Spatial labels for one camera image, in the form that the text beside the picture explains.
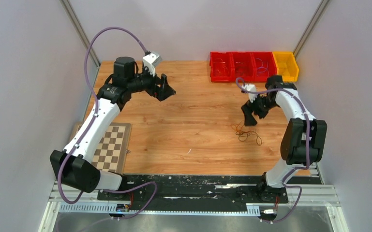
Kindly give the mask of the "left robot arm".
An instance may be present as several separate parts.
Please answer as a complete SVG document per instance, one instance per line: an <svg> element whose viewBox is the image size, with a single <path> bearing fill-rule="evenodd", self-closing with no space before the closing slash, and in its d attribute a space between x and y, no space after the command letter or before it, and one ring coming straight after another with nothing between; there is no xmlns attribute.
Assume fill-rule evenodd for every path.
<svg viewBox="0 0 372 232"><path fill-rule="evenodd" d="M119 57L114 62L113 73L95 96L95 104L74 138L62 151L54 150L50 162L57 180L83 192L106 189L116 200L128 196L129 188L122 183L122 176L101 171L92 164L100 140L112 121L137 92L146 92L159 101L175 95L167 76L158 76L155 69L162 61L157 53L143 57L142 70L131 57Z"/></svg>

